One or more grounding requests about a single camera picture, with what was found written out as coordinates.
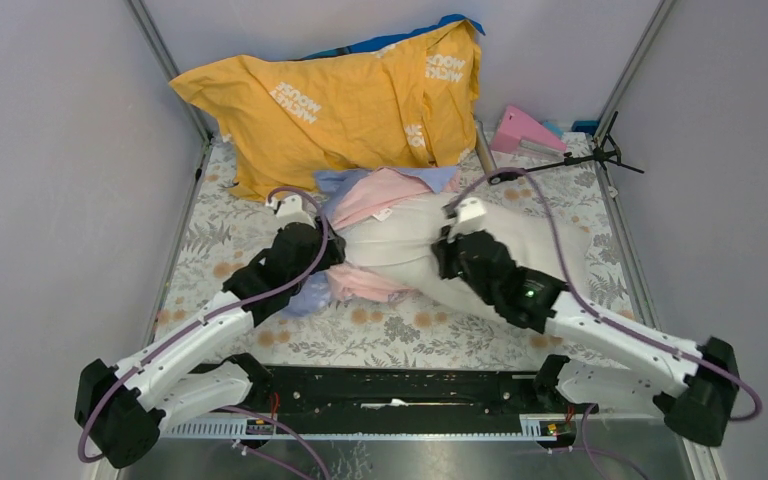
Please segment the blue Elsa pillowcase pink inside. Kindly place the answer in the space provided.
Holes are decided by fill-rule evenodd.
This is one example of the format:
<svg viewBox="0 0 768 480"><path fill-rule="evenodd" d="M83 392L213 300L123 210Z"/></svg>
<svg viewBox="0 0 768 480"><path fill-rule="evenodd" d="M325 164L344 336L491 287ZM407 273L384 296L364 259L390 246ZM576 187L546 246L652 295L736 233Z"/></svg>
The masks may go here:
<svg viewBox="0 0 768 480"><path fill-rule="evenodd" d="M456 166L319 170L313 177L318 190L327 196L322 208L337 231L369 218L382 222L395 205L416 195L454 193L459 187ZM409 290L349 262L311 275L281 313L304 317L334 300L353 298L388 302Z"/></svg>

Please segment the white pillow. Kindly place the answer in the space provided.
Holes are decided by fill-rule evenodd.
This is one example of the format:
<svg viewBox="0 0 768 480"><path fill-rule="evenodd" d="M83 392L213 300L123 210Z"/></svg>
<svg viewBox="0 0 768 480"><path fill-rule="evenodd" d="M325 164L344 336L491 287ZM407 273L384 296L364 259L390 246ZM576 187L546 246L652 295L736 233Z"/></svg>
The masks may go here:
<svg viewBox="0 0 768 480"><path fill-rule="evenodd" d="M444 204L453 193L420 194L398 203L386 220L361 221L341 231L346 241L346 260L386 280L415 289L457 312L501 323L493 308L483 303L461 280L438 275L431 245L446 223ZM557 222L560 245L568 273L563 274L549 222L486 201L483 227L508 248L520 266L534 268L559 279L568 279L586 297L591 293L586 262L591 237L580 228Z"/></svg>

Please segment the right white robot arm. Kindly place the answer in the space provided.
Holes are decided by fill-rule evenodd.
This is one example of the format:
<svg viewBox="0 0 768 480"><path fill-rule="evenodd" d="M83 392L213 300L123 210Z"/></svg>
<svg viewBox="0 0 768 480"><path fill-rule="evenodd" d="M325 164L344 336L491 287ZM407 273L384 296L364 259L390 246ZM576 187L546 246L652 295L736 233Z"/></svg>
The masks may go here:
<svg viewBox="0 0 768 480"><path fill-rule="evenodd" d="M606 310L566 281L517 265L486 231L453 235L444 227L431 251L442 279L465 284L504 322L571 340L619 363L604 368L563 356L547 359L533 386L543 410L557 412L568 403L623 408L661 416L691 442L722 445L740 379L730 343L712 336L698 344Z"/></svg>

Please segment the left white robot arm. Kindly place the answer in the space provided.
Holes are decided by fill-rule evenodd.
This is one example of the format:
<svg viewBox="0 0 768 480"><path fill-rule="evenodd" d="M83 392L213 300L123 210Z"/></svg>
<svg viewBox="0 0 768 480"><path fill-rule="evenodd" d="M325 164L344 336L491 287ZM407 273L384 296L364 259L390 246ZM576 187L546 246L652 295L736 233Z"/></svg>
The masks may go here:
<svg viewBox="0 0 768 480"><path fill-rule="evenodd" d="M256 411L269 401L259 365L227 360L209 373L196 368L226 341L287 307L303 284L345 260L346 242L320 220L281 227L271 246L224 281L185 324L141 350L81 371L74 418L78 458L121 469L144 457L161 433L225 406Z"/></svg>

